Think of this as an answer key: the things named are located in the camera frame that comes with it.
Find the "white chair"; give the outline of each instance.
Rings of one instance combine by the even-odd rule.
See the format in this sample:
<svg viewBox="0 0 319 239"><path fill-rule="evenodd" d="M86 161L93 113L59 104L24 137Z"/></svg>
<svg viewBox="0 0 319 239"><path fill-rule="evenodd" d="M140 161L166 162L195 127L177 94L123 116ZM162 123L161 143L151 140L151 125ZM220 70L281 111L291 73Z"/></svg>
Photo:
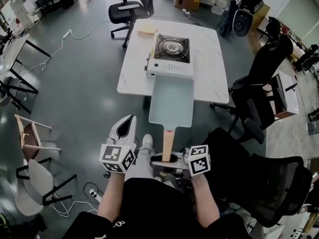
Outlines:
<svg viewBox="0 0 319 239"><path fill-rule="evenodd" d="M52 174L41 164L51 161L51 158L46 158L41 161L30 159L29 165L20 167L16 170L16 177L18 179L18 188L15 196L15 203L19 211L25 216L32 216L42 211L44 206L52 203L60 202L71 198L72 196L65 196L58 199L53 197L53 194L66 185L68 182L76 178L76 174L64 181L58 186L54 185L54 178ZM29 176L20 175L19 172L29 168ZM30 180L32 187L42 196L42 204L35 202L28 194L23 180Z"/></svg>
<svg viewBox="0 0 319 239"><path fill-rule="evenodd" d="M35 125L45 127L51 130L52 128L50 126L43 125L35 121L23 118L17 114L15 114L14 117L16 118L18 123L21 149L27 162L29 162L30 159L34 159L38 154L39 150L41 149L61 151L60 148L43 147L41 144L41 140L39 138ZM24 127L22 124L22 120L29 122L29 124L26 127Z"/></svg>

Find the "black office chair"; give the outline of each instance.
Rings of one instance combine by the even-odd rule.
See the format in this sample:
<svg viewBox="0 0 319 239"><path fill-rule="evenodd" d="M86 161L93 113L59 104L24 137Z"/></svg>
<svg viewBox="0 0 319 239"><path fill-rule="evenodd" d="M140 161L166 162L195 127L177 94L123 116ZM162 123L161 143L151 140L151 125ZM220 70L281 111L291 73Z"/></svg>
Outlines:
<svg viewBox="0 0 319 239"><path fill-rule="evenodd" d="M209 134L211 170L205 173L212 195L248 211L262 226L294 215L307 198L312 175L301 157L265 158L249 153L227 132Z"/></svg>
<svg viewBox="0 0 319 239"><path fill-rule="evenodd" d="M265 130L275 122L273 109L262 86L250 85L234 90L232 99L236 107L220 104L210 104L212 108L220 107L228 110L236 117L230 126L230 134L236 123L241 119L244 127L244 135L238 139L239 142L255 138L260 144L264 142L265 136L260 130Z"/></svg>
<svg viewBox="0 0 319 239"><path fill-rule="evenodd" d="M268 34L269 40L267 41L271 43L276 43L279 40L279 34L280 34L280 22L273 17L269 17L268 24L266 26L266 33Z"/></svg>
<svg viewBox="0 0 319 239"><path fill-rule="evenodd" d="M267 84L279 65L287 56L292 54L293 50L290 39L286 35L280 34L277 44L267 44L260 48L248 76L236 80L229 91L252 84L261 86Z"/></svg>
<svg viewBox="0 0 319 239"><path fill-rule="evenodd" d="M126 23L127 26L122 26L111 31L111 37L114 38L114 32L128 29L123 48L127 47L127 41L130 38L134 23L139 18L149 18L154 14L153 0L138 1L123 0L122 3L116 3L109 7L109 17L112 23Z"/></svg>

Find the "black speaker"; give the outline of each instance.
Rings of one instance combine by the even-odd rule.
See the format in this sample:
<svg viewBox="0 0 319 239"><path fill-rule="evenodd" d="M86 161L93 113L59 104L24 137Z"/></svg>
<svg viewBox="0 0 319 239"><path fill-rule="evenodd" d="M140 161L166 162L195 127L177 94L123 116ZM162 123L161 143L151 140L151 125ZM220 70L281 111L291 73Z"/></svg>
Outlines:
<svg viewBox="0 0 319 239"><path fill-rule="evenodd" d="M250 26L253 22L253 15L247 11L238 9L234 16L233 30L238 36L248 34Z"/></svg>

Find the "human arm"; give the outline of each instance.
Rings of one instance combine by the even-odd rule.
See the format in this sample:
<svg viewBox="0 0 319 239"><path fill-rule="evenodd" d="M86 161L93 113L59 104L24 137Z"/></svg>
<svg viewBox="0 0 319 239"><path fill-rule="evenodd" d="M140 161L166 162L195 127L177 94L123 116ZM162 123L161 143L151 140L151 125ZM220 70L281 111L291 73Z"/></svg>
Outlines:
<svg viewBox="0 0 319 239"><path fill-rule="evenodd" d="M109 184L98 208L98 216L113 222L120 214L125 174L111 173Z"/></svg>
<svg viewBox="0 0 319 239"><path fill-rule="evenodd" d="M202 227L206 228L219 219L219 210L205 175L196 175L192 177L191 182L195 193L197 218Z"/></svg>

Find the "power strip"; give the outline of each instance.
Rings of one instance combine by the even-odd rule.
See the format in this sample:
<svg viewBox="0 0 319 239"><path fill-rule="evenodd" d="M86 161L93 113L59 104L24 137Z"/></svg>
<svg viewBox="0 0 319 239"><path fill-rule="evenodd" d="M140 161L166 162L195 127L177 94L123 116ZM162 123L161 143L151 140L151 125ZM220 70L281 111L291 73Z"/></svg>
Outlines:
<svg viewBox="0 0 319 239"><path fill-rule="evenodd" d="M94 197L97 201L99 201L99 203L102 201L102 197L100 197L98 192L95 191L94 189L90 189L89 193L91 194L92 197Z"/></svg>

